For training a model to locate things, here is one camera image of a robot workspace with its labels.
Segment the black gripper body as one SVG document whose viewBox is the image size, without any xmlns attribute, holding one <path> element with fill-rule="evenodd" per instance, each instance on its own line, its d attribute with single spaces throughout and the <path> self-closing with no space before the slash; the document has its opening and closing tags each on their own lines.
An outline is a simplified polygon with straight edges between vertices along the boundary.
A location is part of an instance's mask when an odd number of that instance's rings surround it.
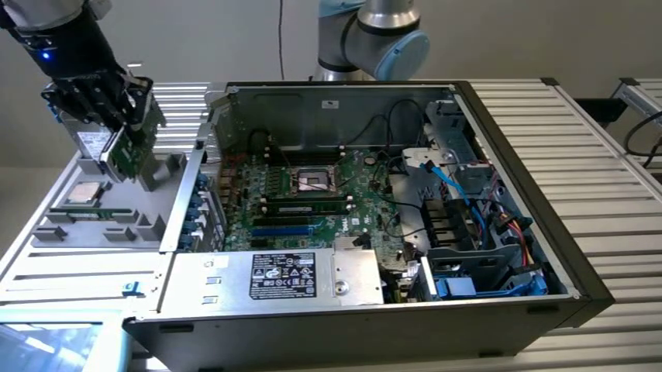
<svg viewBox="0 0 662 372">
<path fill-rule="evenodd" d="M 45 30 L 9 30 L 41 70 L 53 79 L 93 75 L 101 71 L 125 74 L 91 10 L 62 26 Z"/>
</svg>

